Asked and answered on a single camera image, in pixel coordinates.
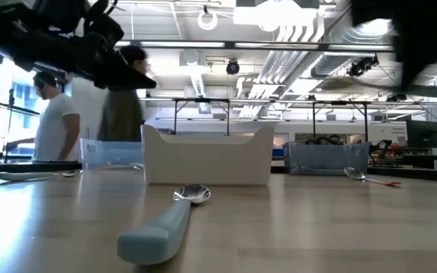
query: spoon on table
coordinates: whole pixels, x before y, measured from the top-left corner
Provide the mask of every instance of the spoon on table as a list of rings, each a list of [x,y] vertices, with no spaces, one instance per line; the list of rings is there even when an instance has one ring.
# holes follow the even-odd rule
[[[356,168],[352,167],[346,167],[343,169],[343,172],[345,175],[347,175],[350,179],[354,180],[360,180],[362,182],[370,182],[374,184],[379,184],[387,187],[400,187],[401,182],[381,182],[372,178],[366,178],[365,174],[363,174],[361,171],[357,170]]]
[[[8,173],[8,172],[0,172],[0,179],[6,181],[24,181],[30,179],[43,179],[50,177],[74,177],[78,174],[81,174],[82,170],[71,170],[71,171],[63,171],[63,172],[31,172],[31,173]]]
[[[210,199],[211,193],[208,187],[202,184],[190,184],[177,188],[173,193],[173,200],[188,199],[194,205],[201,205]]]

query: white container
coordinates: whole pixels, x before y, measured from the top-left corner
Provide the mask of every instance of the white container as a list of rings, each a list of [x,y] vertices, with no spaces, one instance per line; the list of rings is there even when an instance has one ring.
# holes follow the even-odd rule
[[[113,142],[80,139],[83,170],[109,165],[143,164],[143,147],[138,142]]]

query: transparent container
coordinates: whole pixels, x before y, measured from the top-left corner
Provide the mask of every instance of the transparent container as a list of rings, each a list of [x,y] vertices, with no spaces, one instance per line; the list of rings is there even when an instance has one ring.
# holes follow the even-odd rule
[[[80,139],[82,169],[112,165],[143,164],[143,146],[138,142],[113,142]]]
[[[289,142],[283,145],[287,174],[344,175],[345,167],[367,173],[369,144],[304,145]]]

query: table surface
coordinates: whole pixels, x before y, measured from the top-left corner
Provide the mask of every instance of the table surface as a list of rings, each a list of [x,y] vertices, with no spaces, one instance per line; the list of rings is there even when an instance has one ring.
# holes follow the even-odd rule
[[[377,178],[403,187],[283,174],[212,187],[177,256],[147,268],[122,262],[116,238],[164,211],[174,187],[135,171],[0,181],[0,273],[437,272],[437,183]]]

